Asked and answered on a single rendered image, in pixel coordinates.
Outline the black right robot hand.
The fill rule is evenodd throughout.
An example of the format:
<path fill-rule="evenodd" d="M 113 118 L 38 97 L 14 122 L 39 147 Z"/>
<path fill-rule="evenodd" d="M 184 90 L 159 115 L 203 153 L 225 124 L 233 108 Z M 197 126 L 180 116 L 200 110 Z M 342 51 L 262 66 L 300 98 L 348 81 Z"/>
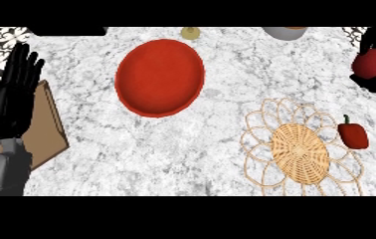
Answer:
<path fill-rule="evenodd" d="M 368 27 L 359 41 L 358 55 L 364 55 L 370 49 L 376 49 L 376 27 Z M 361 88 L 365 88 L 370 93 L 376 93 L 376 77 L 365 80 L 355 74 L 349 76 L 349 79 L 356 83 Z"/>

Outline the red bowl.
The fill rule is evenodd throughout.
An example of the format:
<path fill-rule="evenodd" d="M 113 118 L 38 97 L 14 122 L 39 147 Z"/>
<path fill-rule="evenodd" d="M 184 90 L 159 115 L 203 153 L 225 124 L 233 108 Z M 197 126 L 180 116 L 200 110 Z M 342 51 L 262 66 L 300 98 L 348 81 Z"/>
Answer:
<path fill-rule="evenodd" d="M 194 49 L 177 40 L 152 40 L 119 63 L 115 76 L 119 101 L 141 117 L 172 116 L 194 101 L 203 76 L 203 63 Z"/>

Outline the brown wooden cutting board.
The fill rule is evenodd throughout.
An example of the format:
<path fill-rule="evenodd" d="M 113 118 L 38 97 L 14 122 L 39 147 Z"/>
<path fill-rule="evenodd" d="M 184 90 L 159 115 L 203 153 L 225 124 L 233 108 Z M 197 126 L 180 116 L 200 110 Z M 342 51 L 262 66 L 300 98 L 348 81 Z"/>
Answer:
<path fill-rule="evenodd" d="M 22 139 L 25 148 L 32 153 L 34 169 L 69 148 L 53 94 L 45 80 L 37 86 L 32 120 Z"/>

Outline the red tomato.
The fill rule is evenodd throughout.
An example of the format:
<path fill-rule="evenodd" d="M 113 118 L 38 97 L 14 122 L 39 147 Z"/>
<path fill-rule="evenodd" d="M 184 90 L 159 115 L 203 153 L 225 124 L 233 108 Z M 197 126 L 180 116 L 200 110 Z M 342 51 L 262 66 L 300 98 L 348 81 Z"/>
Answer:
<path fill-rule="evenodd" d="M 355 57 L 351 68 L 359 78 L 368 80 L 376 77 L 376 49 Z"/>

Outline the red bell pepper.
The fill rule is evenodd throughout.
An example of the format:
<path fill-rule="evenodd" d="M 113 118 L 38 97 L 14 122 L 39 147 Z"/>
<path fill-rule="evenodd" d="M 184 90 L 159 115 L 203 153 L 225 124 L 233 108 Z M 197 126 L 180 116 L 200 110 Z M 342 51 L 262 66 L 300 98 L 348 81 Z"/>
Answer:
<path fill-rule="evenodd" d="M 364 127 L 349 121 L 349 116 L 343 116 L 343 123 L 337 125 L 337 132 L 343 144 L 351 149 L 365 149 L 368 147 L 368 137 Z"/>

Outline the woven wicker placemat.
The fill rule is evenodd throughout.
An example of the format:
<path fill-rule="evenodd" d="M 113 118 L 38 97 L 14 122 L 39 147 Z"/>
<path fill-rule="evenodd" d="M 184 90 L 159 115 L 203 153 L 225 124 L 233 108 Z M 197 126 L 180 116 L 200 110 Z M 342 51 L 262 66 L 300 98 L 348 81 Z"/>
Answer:
<path fill-rule="evenodd" d="M 252 126 L 249 117 L 259 115 L 262 125 Z M 275 121 L 272 128 L 267 122 L 267 118 Z M 324 119 L 330 119 L 330 124 L 324 124 Z M 308 123 L 311 120 L 318 120 L 317 127 L 311 128 Z M 293 181 L 300 187 L 300 196 L 306 195 L 306 186 L 314 186 L 320 195 L 324 196 L 326 192 L 321 187 L 321 182 L 328 179 L 336 185 L 339 192 L 346 196 L 343 184 L 352 184 L 356 188 L 356 194 L 362 195 L 359 179 L 364 174 L 364 165 L 355 154 L 354 148 L 351 149 L 345 144 L 339 144 L 339 132 L 333 138 L 326 141 L 320 137 L 320 133 L 326 128 L 337 129 L 339 124 L 328 113 L 321 112 L 314 104 L 298 104 L 292 99 L 283 98 L 264 99 L 259 109 L 244 115 L 244 131 L 240 135 L 239 144 L 244 152 L 243 160 L 243 176 L 246 180 L 259 187 L 261 195 L 265 196 L 265 189 L 280 187 L 281 195 L 286 195 L 286 182 Z M 270 133 L 268 140 L 261 139 L 253 131 L 265 129 Z M 256 141 L 252 147 L 246 147 L 244 137 L 250 136 Z M 327 146 L 336 146 L 345 150 L 340 157 L 331 157 Z M 270 151 L 268 158 L 259 158 L 253 155 L 253 151 L 259 147 L 267 147 Z M 354 173 L 349 167 L 343 164 L 346 157 L 352 157 L 358 165 L 358 173 Z M 259 180 L 255 180 L 247 173 L 249 161 L 258 161 L 264 164 Z M 330 174 L 330 164 L 337 165 L 351 176 L 349 180 L 342 180 Z M 275 165 L 275 168 L 283 174 L 281 179 L 265 184 L 267 168 Z"/>

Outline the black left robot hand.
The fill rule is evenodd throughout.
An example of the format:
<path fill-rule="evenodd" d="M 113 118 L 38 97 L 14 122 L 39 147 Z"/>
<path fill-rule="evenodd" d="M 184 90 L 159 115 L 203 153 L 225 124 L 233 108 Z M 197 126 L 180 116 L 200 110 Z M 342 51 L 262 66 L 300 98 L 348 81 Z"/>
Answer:
<path fill-rule="evenodd" d="M 38 53 L 17 43 L 0 79 L 0 139 L 19 138 L 29 128 L 42 66 Z"/>

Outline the small yellow round object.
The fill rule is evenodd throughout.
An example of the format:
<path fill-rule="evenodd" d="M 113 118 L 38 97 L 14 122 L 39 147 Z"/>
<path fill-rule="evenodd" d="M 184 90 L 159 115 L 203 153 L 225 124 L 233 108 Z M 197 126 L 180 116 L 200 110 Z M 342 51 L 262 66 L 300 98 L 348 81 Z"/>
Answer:
<path fill-rule="evenodd" d="M 187 40 L 194 40 L 199 37 L 199 28 L 197 27 L 183 27 L 181 36 Z"/>

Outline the grey pot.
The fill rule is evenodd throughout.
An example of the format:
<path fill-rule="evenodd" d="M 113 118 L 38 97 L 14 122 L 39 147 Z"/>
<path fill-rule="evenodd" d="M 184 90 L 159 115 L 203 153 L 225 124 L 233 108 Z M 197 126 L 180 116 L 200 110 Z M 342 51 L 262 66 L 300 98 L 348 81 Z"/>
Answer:
<path fill-rule="evenodd" d="M 293 41 L 306 31 L 305 27 L 262 27 L 264 32 L 277 40 Z"/>

